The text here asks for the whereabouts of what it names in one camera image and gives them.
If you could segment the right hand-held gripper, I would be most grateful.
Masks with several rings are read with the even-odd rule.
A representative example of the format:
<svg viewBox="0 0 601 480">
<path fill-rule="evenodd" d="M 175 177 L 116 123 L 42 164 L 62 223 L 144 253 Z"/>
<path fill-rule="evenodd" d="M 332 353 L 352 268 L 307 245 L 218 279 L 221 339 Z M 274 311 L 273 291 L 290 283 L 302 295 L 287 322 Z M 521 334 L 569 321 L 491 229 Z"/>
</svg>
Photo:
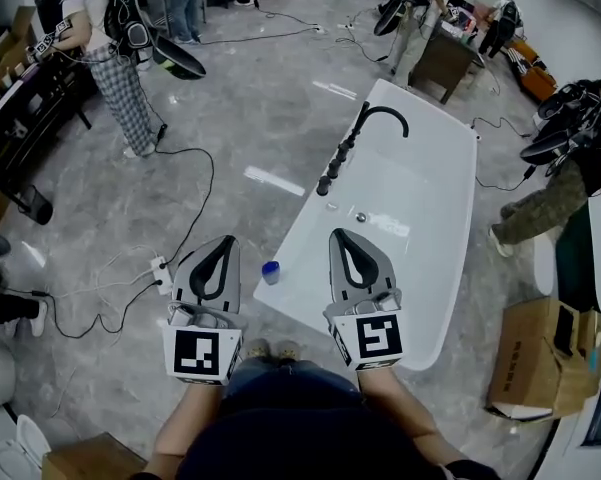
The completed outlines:
<svg viewBox="0 0 601 480">
<path fill-rule="evenodd" d="M 336 228 L 329 238 L 333 302 L 323 312 L 350 371 L 386 368 L 405 355 L 402 293 L 389 257 L 366 237 Z M 356 290 L 366 292 L 357 295 Z"/>
</svg>

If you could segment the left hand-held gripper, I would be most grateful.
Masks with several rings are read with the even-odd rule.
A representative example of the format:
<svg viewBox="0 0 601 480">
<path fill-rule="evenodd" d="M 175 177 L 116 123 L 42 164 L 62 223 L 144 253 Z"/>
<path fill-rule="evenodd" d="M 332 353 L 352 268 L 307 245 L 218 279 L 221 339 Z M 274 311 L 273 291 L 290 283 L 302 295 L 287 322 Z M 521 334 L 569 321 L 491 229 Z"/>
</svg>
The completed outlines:
<svg viewBox="0 0 601 480">
<path fill-rule="evenodd" d="M 179 263 L 172 287 L 175 301 L 161 325 L 169 376 L 211 386 L 229 383 L 248 326 L 237 314 L 240 288 L 240 246 L 234 236 L 211 240 Z M 184 303 L 202 301 L 214 309 Z"/>
</svg>

